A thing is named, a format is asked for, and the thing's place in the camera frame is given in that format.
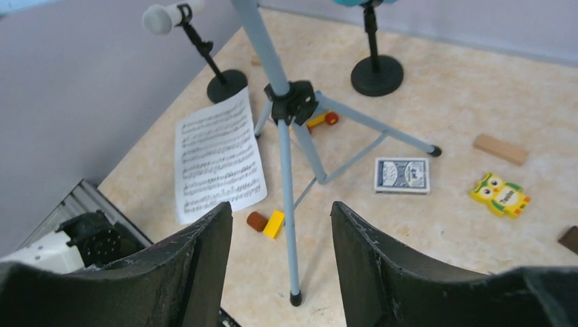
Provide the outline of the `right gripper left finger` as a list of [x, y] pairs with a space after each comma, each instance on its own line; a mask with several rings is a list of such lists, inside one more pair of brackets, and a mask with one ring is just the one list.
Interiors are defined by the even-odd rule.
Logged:
[[1, 265], [2, 326], [231, 326], [222, 293], [232, 236], [223, 202], [193, 224], [98, 269]]

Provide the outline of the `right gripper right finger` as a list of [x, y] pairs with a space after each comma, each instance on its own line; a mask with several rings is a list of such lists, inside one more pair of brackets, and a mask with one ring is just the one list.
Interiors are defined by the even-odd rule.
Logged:
[[466, 270], [403, 244], [339, 201], [331, 227], [348, 326], [577, 325], [575, 267]]

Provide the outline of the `sheet music page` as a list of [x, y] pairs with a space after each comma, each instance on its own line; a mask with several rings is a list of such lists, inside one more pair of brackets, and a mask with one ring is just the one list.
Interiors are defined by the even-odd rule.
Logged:
[[174, 186], [182, 225], [222, 202], [239, 211], [267, 197], [247, 89], [177, 123]]

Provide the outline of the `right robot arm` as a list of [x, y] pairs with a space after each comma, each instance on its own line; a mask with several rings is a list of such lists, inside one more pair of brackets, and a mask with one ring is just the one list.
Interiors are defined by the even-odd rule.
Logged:
[[[577, 269], [483, 275], [426, 256], [342, 202], [331, 209], [349, 326], [576, 326]], [[2, 326], [234, 326], [220, 307], [232, 209], [141, 249], [102, 211], [1, 259]]]

